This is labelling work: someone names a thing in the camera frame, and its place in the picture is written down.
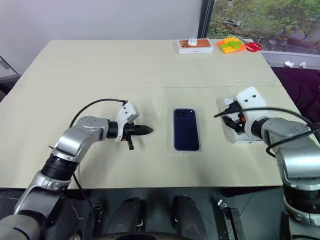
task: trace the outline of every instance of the window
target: window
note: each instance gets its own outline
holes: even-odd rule
[[[268,51],[320,54],[320,0],[215,0],[206,37],[229,36]]]

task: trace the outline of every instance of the white table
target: white table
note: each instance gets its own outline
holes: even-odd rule
[[[50,42],[0,103],[0,187],[27,187],[49,157],[48,145],[79,109],[100,98],[128,99],[140,112],[135,123],[154,132],[133,136],[133,151],[113,139],[95,143],[80,164],[84,188],[281,185],[264,144],[229,143],[213,118],[218,99],[251,85],[269,106],[297,110],[262,55],[217,48],[177,55],[174,43]],[[114,120],[120,107],[98,103],[83,115]],[[198,110],[201,152],[173,152],[172,111],[185,107]]]

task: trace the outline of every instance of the orange phone box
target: orange phone box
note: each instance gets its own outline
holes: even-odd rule
[[[214,51],[213,44],[209,38],[197,40],[196,46],[188,44],[188,40],[177,40],[179,54],[207,54]]]

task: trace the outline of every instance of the purple surface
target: purple surface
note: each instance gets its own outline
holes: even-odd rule
[[[320,122],[320,70],[289,67],[272,70],[300,113],[312,122]]]

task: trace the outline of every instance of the smartphone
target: smartphone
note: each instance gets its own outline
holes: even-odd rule
[[[176,151],[200,150],[198,123],[195,109],[173,109],[173,146]]]

